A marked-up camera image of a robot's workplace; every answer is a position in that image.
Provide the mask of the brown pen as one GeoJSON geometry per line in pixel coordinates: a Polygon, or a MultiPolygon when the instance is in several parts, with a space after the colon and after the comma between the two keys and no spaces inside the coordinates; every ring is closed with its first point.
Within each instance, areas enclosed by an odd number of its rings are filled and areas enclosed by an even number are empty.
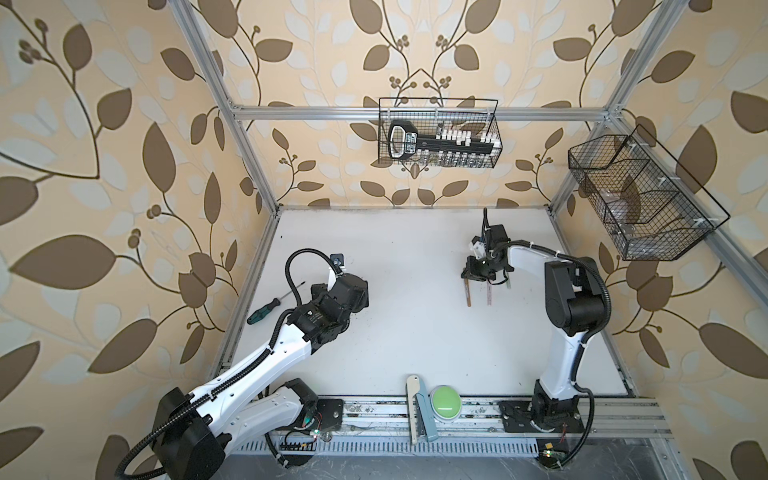
{"type": "Polygon", "coordinates": [[[465,290],[465,297],[466,297],[466,305],[467,307],[472,307],[472,298],[471,298],[471,288],[469,284],[469,280],[464,279],[464,290],[465,290]]]}

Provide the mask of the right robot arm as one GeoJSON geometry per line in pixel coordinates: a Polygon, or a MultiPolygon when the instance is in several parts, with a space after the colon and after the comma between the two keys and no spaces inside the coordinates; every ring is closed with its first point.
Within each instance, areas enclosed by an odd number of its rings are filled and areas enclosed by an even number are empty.
{"type": "Polygon", "coordinates": [[[551,432],[578,413],[581,395],[591,391],[577,382],[589,341],[608,324],[612,305],[608,287],[589,257],[573,257],[527,240],[512,240],[501,224],[483,212],[481,233],[471,240],[471,254],[461,272],[465,282],[505,285],[510,274],[526,271],[544,287],[545,312],[555,333],[544,373],[534,384],[526,409],[507,415],[519,423],[551,432]]]}

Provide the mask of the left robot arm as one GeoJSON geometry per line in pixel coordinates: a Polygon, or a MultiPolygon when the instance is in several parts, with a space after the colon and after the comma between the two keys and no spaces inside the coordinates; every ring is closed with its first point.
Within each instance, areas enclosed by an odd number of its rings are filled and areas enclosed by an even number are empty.
{"type": "Polygon", "coordinates": [[[365,280],[345,271],[343,255],[309,252],[328,265],[328,281],[312,285],[310,299],[303,301],[288,277],[296,305],[280,314],[269,340],[191,392],[174,388],[165,394],[152,431],[118,463],[115,478],[130,478],[129,465],[149,448],[159,466],[143,478],[210,479],[242,443],[312,422],[317,396],[305,382],[288,381],[272,394],[265,390],[345,332],[352,315],[368,307],[369,293],[365,280]]]}

